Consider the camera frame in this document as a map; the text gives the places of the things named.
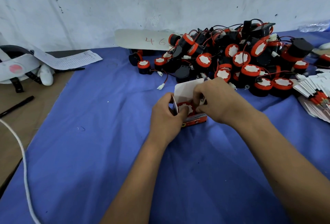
right hand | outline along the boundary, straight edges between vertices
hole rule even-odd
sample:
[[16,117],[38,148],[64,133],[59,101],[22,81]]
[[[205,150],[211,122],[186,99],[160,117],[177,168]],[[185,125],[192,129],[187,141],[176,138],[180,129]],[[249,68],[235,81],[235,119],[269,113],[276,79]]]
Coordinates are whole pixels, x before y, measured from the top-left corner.
[[220,77],[195,87],[193,94],[195,105],[199,105],[202,96],[205,97],[207,105],[197,106],[196,112],[205,113],[214,121],[231,127],[243,119],[248,121],[249,116],[257,111]]

pink circle sticker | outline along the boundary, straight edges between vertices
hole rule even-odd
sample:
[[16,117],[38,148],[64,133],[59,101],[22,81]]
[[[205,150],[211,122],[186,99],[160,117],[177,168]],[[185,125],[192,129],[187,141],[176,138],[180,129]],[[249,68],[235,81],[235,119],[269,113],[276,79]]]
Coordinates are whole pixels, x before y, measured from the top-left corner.
[[22,72],[22,70],[23,70],[23,68],[17,64],[13,64],[13,65],[9,66],[9,71],[14,74],[19,74]]

left hand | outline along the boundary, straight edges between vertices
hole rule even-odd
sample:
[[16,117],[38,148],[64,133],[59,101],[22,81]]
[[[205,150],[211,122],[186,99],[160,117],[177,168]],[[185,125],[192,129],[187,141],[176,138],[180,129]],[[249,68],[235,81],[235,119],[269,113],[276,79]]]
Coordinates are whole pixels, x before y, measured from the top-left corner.
[[178,135],[184,120],[188,116],[189,108],[184,107],[174,116],[168,104],[172,103],[173,93],[166,93],[152,108],[149,137],[159,142],[163,147]]

table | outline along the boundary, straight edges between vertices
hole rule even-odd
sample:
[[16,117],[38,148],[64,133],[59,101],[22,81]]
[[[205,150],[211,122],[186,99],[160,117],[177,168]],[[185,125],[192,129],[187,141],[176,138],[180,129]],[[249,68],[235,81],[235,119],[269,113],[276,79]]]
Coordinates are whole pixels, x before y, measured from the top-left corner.
[[[315,46],[330,33],[282,32]],[[149,131],[151,108],[176,84],[140,75],[122,48],[94,49],[104,60],[75,72],[29,145],[28,182],[42,223],[98,223]],[[295,97],[238,90],[330,178],[330,126]],[[0,223],[32,223],[20,165],[0,200]],[[182,129],[164,153],[150,223],[290,223],[239,135],[208,119]]]

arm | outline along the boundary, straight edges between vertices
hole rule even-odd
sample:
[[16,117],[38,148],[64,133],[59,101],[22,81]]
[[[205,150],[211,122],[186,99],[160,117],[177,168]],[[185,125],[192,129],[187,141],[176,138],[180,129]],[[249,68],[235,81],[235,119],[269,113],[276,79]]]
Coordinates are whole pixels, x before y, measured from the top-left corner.
[[213,120],[233,127],[262,168],[275,195],[297,223],[330,222],[330,182],[271,124],[221,78],[194,91],[207,105],[197,107]]
[[160,161],[188,115],[187,107],[173,116],[168,108],[171,98],[171,93],[165,94],[152,108],[148,138],[101,224],[148,223]]

